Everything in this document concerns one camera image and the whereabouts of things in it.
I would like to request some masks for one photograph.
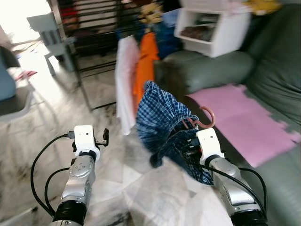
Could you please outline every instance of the tile floor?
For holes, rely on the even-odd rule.
[[[24,70],[38,72],[31,83],[54,109],[60,123],[59,133],[80,124],[92,124],[98,138],[104,128],[110,130],[110,144],[96,164],[96,181],[85,226],[232,225],[213,188],[196,182],[168,159],[164,159],[162,167],[153,169],[149,164],[150,153],[139,142],[135,129],[126,137],[121,135],[116,106],[89,112],[76,87],[75,75],[58,66],[54,58],[52,61],[56,77],[50,76],[41,54],[31,53],[20,59]],[[93,104],[115,100],[113,73],[85,78]],[[54,125],[47,108],[44,104],[40,106],[50,125]],[[35,107],[18,120],[0,123],[0,222],[38,205],[30,189],[30,168],[49,141],[49,133],[40,124]],[[40,197],[48,176],[70,164],[71,141],[59,140],[57,149],[58,153],[49,148],[37,164],[35,185]],[[66,180],[67,173],[61,172],[49,185],[54,209]],[[46,226],[50,222],[51,217],[39,208],[15,225]]]

